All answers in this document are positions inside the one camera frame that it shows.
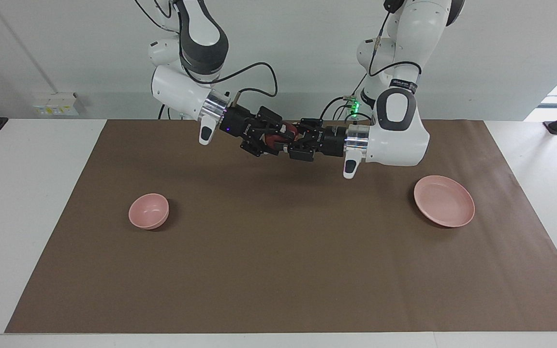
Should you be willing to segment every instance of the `brown tablecloth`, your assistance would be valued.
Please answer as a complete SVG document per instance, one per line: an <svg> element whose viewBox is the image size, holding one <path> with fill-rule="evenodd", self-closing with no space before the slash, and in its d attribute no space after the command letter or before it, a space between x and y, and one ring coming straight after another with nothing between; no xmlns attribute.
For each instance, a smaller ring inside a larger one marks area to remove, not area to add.
<svg viewBox="0 0 557 348"><path fill-rule="evenodd" d="M348 181L336 157L108 121L6 332L557 331L557 250L484 123L425 126L420 165ZM420 214L429 174L471 192L469 225ZM150 232L127 218L148 192L172 209Z"/></svg>

